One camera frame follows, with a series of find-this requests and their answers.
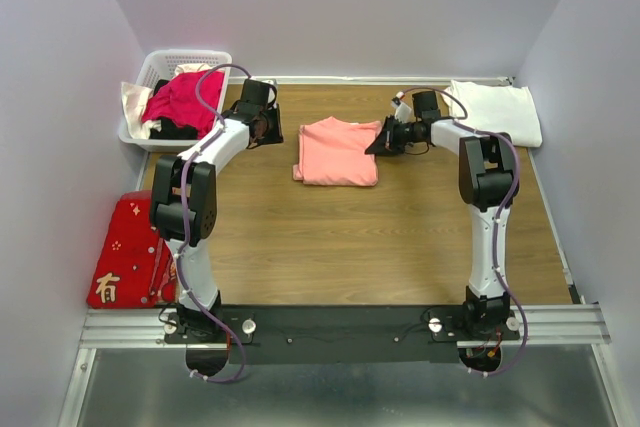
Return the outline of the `salmon pink t shirt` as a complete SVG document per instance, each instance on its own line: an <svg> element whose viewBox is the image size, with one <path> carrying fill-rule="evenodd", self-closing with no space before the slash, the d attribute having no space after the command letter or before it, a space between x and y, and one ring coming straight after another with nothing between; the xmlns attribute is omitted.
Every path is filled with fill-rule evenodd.
<svg viewBox="0 0 640 427"><path fill-rule="evenodd" d="M293 180L314 186L375 186L375 157L365 151L381 129L380 121L355 123L335 117L301 125Z"/></svg>

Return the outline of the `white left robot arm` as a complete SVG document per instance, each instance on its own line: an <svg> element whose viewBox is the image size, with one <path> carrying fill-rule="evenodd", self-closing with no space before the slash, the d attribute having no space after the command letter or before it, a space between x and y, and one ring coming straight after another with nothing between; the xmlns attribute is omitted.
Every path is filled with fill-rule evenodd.
<svg viewBox="0 0 640 427"><path fill-rule="evenodd" d="M239 153L283 141L277 83L248 78L240 98L210 133L178 155L156 163L150 222L166 241L179 285L176 313L165 328L171 341L228 337L207 239L217 219L217 176Z"/></svg>

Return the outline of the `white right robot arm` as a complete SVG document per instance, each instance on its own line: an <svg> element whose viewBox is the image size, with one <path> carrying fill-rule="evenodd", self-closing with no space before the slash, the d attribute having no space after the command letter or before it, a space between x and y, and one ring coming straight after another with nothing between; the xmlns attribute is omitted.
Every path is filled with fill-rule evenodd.
<svg viewBox="0 0 640 427"><path fill-rule="evenodd" d="M465 301L456 309L462 331L480 339L505 326L511 315L505 257L510 208L520 184L520 161L506 133L478 130L460 117L444 116L437 95L445 91L414 89L412 103L398 92L391 100L394 113L365 150L367 154L396 156L409 145L441 147L458 158L458 190L468 206L472 229L471 275Z"/></svg>

